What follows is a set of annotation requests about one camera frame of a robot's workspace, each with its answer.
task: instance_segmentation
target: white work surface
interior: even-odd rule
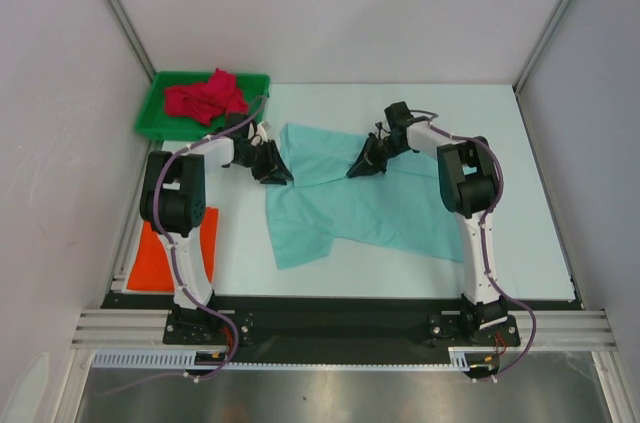
[[[572,300],[567,267],[509,86],[273,85],[265,120],[277,141],[288,122],[366,135],[384,119],[385,107],[402,100],[412,109],[439,113],[439,126],[454,134],[487,137],[498,155],[505,189],[493,234],[504,289],[519,298]],[[166,142],[163,148],[181,146]],[[246,168],[209,170],[207,205],[220,209],[217,294],[457,298],[462,292],[461,263],[343,239],[335,240],[326,258],[278,270],[267,230],[265,187]]]

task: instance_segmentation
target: light blue shirt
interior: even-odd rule
[[[365,139],[296,124],[282,130],[280,153],[295,181],[267,187],[279,269],[327,256],[335,238],[462,261],[455,218],[440,199],[437,162],[409,151],[389,160],[384,175],[349,179]]]

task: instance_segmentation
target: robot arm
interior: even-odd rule
[[[497,282],[491,214],[483,224],[486,267],[483,255],[481,217],[494,202],[498,189],[490,156],[473,141],[456,141],[436,131],[429,118],[414,117],[404,102],[389,106],[385,116],[388,135],[381,138],[380,133],[370,133],[347,176],[384,173],[389,158],[409,150],[437,159],[440,196],[447,210],[455,213],[464,247],[462,313],[468,333],[504,323],[508,317],[506,301],[491,282]]]
[[[225,128],[231,128],[245,118],[246,115],[230,114]],[[206,169],[237,164],[250,168],[253,177],[263,184],[286,185],[293,180],[293,176],[284,165],[275,141],[268,139],[262,125],[247,125],[226,137],[212,139],[194,147],[171,165],[160,192],[159,219],[173,242],[170,243],[156,227],[153,194],[160,171],[171,155],[166,151],[153,151],[149,154],[140,200],[140,215],[158,233],[165,247],[167,261],[171,262],[170,252],[175,250],[175,263],[182,283],[170,264],[174,288],[185,286],[196,301],[207,305],[212,300],[213,289],[204,269],[199,230],[206,209]],[[173,185],[174,182],[179,182],[177,187]],[[183,291],[174,292],[174,306],[182,309],[184,315],[196,310],[196,305]]]

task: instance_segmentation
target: metal floor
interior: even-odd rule
[[[93,369],[78,423],[606,423],[590,353],[529,355],[497,384],[460,373],[229,370],[101,396],[152,371]]]

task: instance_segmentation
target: orange towel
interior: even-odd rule
[[[200,230],[200,248],[204,269],[209,281],[213,281],[216,233],[218,230],[218,209],[207,208]],[[154,291],[173,293],[173,278],[167,261],[167,254],[158,235],[144,222],[138,254],[131,269],[127,289],[131,291]]]

